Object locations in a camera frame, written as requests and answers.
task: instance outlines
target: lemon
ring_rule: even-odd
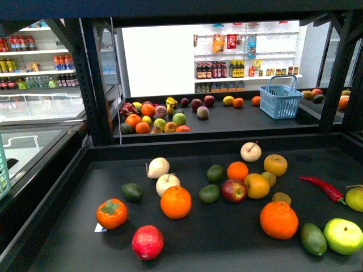
[[[142,104],[140,102],[134,102],[132,103],[135,107],[142,107]]]
[[[232,96],[226,96],[225,98],[223,98],[223,104],[225,104],[226,106],[233,105],[233,100],[234,98]]]
[[[141,121],[147,122],[151,126],[151,118],[149,116],[144,116]]]

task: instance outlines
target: apple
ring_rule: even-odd
[[[324,236],[328,246],[342,255],[352,255],[363,247],[361,228],[346,219],[331,219],[324,227]]]
[[[268,181],[268,183],[270,185],[270,188],[275,185],[276,176],[275,176],[274,173],[272,173],[272,172],[263,172],[261,174],[261,176],[263,176]]]
[[[261,148],[256,143],[248,142],[245,143],[240,149],[240,155],[242,159],[249,163],[257,161],[262,154]]]
[[[263,167],[265,171],[272,172],[276,177],[280,177],[286,172],[288,161],[281,155],[271,154],[265,158]]]
[[[230,178],[221,187],[223,197],[233,203],[241,202],[247,196],[247,188],[242,180]]]
[[[181,100],[180,100],[180,105],[182,105],[183,107],[187,107],[188,105],[189,105],[189,100],[186,98],[186,97],[184,97],[184,98],[182,98]]]
[[[216,102],[216,99],[214,98],[213,95],[206,95],[206,96],[204,96],[204,105],[207,108],[212,107],[215,102]]]
[[[177,178],[175,174],[165,174],[158,178],[157,181],[157,193],[161,197],[166,189],[172,186],[180,186],[180,180]]]
[[[260,174],[249,174],[243,180],[247,188],[247,196],[252,199],[261,199],[270,192],[270,184]]]
[[[202,100],[200,100],[200,99],[198,99],[198,98],[194,98],[194,99],[192,100],[191,104],[192,104],[192,110],[193,110],[194,112],[196,112],[196,111],[197,111],[197,109],[198,109],[200,106],[202,106]]]

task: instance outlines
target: black metal post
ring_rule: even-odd
[[[112,119],[109,112],[107,94],[104,88],[102,64],[99,54],[100,48],[97,38],[97,29],[95,27],[96,21],[95,19],[81,20],[89,61],[89,69],[92,75],[94,96],[96,98],[97,114],[100,119],[100,127],[98,128],[98,131],[102,132],[100,137],[103,139],[102,143],[94,141],[94,145],[112,145],[114,144],[112,135]]]
[[[355,15],[354,11],[347,11],[344,25],[340,32],[340,42],[335,57],[335,65],[332,69],[327,96],[319,123],[319,130],[321,132],[331,132],[333,128],[340,94],[344,88],[345,79],[355,48],[355,44],[348,43],[348,36],[351,32],[353,21],[357,19]],[[333,25],[334,27],[339,25],[337,20],[335,20]]]

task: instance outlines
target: snack bag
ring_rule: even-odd
[[[227,49],[236,49],[237,47],[237,35],[228,34],[227,35]]]
[[[214,34],[213,37],[213,52],[223,53],[225,50],[225,35]]]

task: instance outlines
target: black display table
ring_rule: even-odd
[[[208,185],[207,169],[227,167],[242,160],[241,146],[259,141],[262,157],[247,163],[250,172],[263,172],[263,160],[283,155],[286,174],[268,196],[231,204],[220,199],[204,205],[199,190]],[[170,220],[159,207],[155,181],[146,177],[145,163],[165,157],[181,185],[192,195],[192,210],[181,220]],[[328,250],[322,257],[308,253],[299,234],[287,241],[267,236],[259,214],[275,192],[285,192],[299,225],[315,223],[321,229],[332,218],[345,218],[363,228],[361,213],[335,203],[300,175],[320,177],[343,193],[363,171],[363,144],[345,134],[286,135],[208,141],[125,144],[85,148],[58,179],[29,225],[0,263],[1,271],[360,271],[363,250],[342,256]],[[141,202],[127,202],[121,186],[140,184]],[[114,231],[95,233],[97,207],[116,197],[129,209],[126,223]],[[164,235],[157,259],[142,262],[131,249],[136,229],[153,224]]]

